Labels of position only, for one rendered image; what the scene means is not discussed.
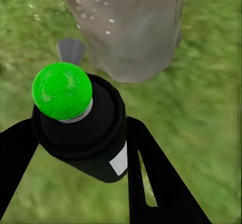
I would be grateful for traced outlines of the pesticide atomizer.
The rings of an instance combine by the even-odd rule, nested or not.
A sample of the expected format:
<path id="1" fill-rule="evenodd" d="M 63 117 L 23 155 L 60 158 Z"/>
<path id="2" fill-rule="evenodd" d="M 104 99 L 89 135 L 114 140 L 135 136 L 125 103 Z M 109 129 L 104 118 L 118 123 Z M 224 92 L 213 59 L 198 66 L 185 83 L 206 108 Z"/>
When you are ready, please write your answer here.
<path id="1" fill-rule="evenodd" d="M 104 183 L 128 172 L 126 106 L 119 91 L 80 67 L 87 47 L 64 38 L 62 62 L 44 67 L 33 83 L 32 126 L 53 157 Z"/>

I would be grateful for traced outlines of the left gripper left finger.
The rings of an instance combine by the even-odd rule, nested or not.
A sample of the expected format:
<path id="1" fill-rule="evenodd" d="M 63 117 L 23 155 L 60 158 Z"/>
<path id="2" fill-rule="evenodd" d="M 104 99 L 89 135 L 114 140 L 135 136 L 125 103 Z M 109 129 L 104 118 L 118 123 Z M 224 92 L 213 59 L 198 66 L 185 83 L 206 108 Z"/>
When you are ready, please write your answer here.
<path id="1" fill-rule="evenodd" d="M 0 220 L 38 145 L 32 119 L 0 133 Z"/>

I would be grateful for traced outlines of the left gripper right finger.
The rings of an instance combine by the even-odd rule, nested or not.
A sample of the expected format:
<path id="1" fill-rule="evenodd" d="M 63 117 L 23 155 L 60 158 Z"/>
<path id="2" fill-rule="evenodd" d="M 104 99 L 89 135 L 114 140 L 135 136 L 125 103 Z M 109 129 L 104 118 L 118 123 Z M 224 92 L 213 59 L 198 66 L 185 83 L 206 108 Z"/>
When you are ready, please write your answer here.
<path id="1" fill-rule="evenodd" d="M 158 204 L 146 204 L 138 150 Z M 211 224 L 143 122 L 127 117 L 130 224 Z"/>

